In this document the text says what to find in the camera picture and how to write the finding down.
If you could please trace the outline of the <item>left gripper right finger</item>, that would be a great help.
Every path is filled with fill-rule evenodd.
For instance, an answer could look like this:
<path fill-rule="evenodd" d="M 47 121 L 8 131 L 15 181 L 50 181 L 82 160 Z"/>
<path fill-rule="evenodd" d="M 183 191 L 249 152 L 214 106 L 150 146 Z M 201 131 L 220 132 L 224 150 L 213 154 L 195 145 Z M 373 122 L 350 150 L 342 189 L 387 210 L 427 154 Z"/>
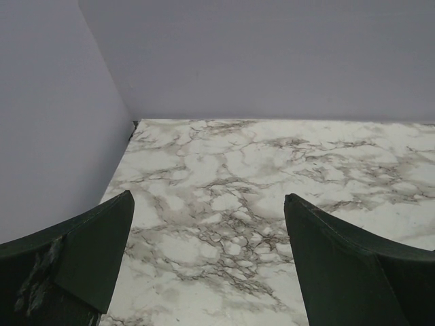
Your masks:
<path fill-rule="evenodd" d="M 296 194 L 285 224 L 310 325 L 433 325 L 434 252 L 377 236 Z"/>

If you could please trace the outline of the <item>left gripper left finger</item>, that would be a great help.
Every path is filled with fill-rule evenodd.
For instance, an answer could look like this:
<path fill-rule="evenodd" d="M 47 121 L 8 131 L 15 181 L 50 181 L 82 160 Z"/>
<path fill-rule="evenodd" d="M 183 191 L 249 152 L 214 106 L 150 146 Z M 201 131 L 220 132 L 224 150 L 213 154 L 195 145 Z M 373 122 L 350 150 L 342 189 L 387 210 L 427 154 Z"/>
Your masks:
<path fill-rule="evenodd" d="M 98 325 L 131 230 L 130 191 L 1 245 L 2 325 Z"/>

